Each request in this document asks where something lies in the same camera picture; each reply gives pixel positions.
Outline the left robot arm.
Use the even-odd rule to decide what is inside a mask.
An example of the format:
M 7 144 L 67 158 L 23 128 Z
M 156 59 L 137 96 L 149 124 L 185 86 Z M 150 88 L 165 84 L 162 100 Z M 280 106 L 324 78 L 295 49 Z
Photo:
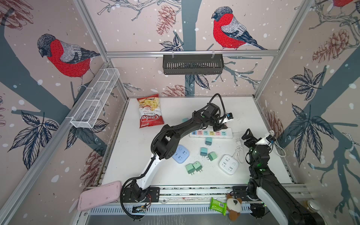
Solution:
M 208 103 L 205 107 L 192 113 L 192 118 L 179 125 L 162 127 L 160 132 L 154 137 L 151 143 L 151 157 L 147 167 L 141 175 L 126 180 L 120 192 L 120 204 L 124 212 L 133 220 L 141 220 L 142 216 L 132 215 L 124 206 L 123 196 L 129 190 L 130 195 L 136 200 L 141 201 L 146 198 L 152 180 L 158 172 L 162 161 L 171 158 L 179 145 L 180 140 L 190 133 L 213 127 L 213 131 L 220 131 L 224 123 L 233 119 L 231 112 L 223 111 L 213 103 Z

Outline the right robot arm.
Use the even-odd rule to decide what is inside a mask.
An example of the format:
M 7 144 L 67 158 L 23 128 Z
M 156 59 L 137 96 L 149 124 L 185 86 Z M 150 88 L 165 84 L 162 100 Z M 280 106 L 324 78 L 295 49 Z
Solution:
M 248 147 L 245 156 L 249 165 L 250 179 L 246 189 L 233 187 L 228 195 L 252 201 L 261 200 L 280 225 L 324 225 L 325 221 L 317 212 L 311 212 L 301 205 L 278 181 L 270 170 L 268 162 L 275 137 L 266 134 L 255 138 L 250 129 L 241 137 Z

